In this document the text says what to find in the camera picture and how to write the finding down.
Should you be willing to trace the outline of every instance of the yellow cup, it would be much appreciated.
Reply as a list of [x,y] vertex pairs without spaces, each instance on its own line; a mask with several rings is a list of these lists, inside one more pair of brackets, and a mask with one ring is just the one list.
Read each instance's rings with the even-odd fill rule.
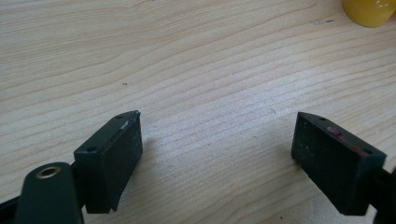
[[377,27],[392,16],[396,0],[343,0],[348,17],[359,25]]

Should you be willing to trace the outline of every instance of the yellow mug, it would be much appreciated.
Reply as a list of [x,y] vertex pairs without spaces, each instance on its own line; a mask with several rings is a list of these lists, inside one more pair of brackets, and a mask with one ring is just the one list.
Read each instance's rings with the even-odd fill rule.
[[343,8],[350,19],[359,25],[377,27],[392,16],[396,0],[343,0]]

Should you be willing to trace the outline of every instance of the screw hole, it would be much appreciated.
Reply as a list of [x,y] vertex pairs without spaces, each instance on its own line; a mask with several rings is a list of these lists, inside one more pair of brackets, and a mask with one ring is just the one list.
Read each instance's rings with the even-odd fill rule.
[[372,152],[371,150],[369,150],[369,149],[364,149],[363,151],[364,151],[365,153],[369,154],[369,155],[373,154],[373,152]]
[[50,178],[55,175],[57,175],[59,172],[61,172],[61,168],[58,166],[51,166],[42,169],[40,172],[38,172],[35,177],[38,179],[45,179],[45,178]]
[[88,152],[94,152],[96,151],[97,147],[87,147]]

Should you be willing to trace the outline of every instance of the light wood grain surface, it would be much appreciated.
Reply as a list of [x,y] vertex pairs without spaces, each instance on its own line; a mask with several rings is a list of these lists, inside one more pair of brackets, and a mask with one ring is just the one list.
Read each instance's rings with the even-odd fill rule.
[[290,157],[298,111],[396,165],[396,20],[331,0],[0,1],[0,202],[113,116],[142,112],[119,211],[87,223],[372,223]]

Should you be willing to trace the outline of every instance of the wooden table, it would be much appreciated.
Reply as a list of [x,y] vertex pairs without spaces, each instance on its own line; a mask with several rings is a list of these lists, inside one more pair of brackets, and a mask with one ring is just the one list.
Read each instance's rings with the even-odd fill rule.
[[298,111],[396,165],[396,20],[340,1],[0,2],[0,202],[113,116],[142,112],[119,211],[87,223],[372,223],[344,217],[290,157]]

